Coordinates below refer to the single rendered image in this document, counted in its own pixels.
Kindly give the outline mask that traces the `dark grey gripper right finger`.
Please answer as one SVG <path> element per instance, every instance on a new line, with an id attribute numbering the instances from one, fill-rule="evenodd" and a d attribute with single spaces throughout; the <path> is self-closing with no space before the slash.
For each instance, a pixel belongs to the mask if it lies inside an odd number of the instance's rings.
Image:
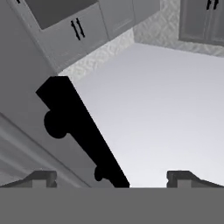
<path id="1" fill-rule="evenodd" d="M 167 188 L 224 188 L 213 182 L 198 178 L 190 171 L 168 171 Z"/>

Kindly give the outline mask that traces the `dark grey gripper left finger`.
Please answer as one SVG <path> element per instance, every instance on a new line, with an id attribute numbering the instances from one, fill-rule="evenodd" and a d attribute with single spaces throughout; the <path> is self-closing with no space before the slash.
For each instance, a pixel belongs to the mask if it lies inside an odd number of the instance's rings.
<path id="1" fill-rule="evenodd" d="M 36 184 L 43 184 L 47 188 L 57 187 L 56 171 L 33 171 L 31 174 L 17 181 L 0 185 L 0 188 L 25 187 L 33 188 Z"/>

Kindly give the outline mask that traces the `grey panelled cabinet front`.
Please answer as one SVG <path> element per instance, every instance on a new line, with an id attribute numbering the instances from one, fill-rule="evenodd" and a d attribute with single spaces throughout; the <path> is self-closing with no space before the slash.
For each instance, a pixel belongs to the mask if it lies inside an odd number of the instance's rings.
<path id="1" fill-rule="evenodd" d="M 12 176 L 22 178 L 33 171 L 56 171 L 59 186 L 89 187 L 1 113 L 0 163 L 4 163 L 3 170 Z"/>

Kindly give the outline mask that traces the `large black round knob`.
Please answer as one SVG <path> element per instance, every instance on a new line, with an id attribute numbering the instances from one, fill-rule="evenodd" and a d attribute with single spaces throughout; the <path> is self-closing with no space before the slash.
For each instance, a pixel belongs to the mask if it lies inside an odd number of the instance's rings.
<path id="1" fill-rule="evenodd" d="M 67 119 L 60 112 L 49 110 L 45 114 L 44 125 L 47 133 L 56 139 L 61 139 L 68 133 Z"/>

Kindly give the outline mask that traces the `small black round knob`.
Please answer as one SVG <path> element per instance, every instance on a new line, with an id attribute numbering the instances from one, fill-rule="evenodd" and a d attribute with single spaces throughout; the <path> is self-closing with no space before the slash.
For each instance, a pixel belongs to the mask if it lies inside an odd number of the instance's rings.
<path id="1" fill-rule="evenodd" d="M 103 173 L 99 166 L 96 166 L 94 169 L 94 178 L 96 181 L 102 181 L 103 179 Z"/>

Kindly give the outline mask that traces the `grey cupboard door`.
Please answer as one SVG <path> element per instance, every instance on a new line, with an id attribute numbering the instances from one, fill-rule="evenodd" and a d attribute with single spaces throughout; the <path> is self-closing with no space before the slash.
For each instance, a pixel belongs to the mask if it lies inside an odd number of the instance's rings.
<path id="1" fill-rule="evenodd" d="M 203 43 L 206 40 L 209 10 L 207 0 L 180 0 L 178 38 L 181 41 Z"/>
<path id="2" fill-rule="evenodd" d="M 224 0 L 212 9 L 210 40 L 213 45 L 224 46 Z"/>
<path id="3" fill-rule="evenodd" d="M 80 27 L 76 23 L 76 18 L 80 20 L 81 26 L 85 33 L 82 37 Z M 91 53 L 109 41 L 105 24 L 102 18 L 102 12 L 98 2 L 92 4 L 85 10 L 75 15 L 75 25 L 80 32 L 80 39 L 87 53 Z"/>
<path id="4" fill-rule="evenodd" d="M 133 0 L 136 23 L 139 24 L 160 11 L 160 0 Z"/>
<path id="5" fill-rule="evenodd" d="M 87 55 L 81 40 L 76 38 L 71 20 L 74 21 L 75 17 L 68 17 L 55 24 L 46 19 L 38 20 L 42 39 L 52 54 L 58 72 Z"/>
<path id="6" fill-rule="evenodd" d="M 132 28 L 135 23 L 132 0 L 99 0 L 110 40 Z"/>

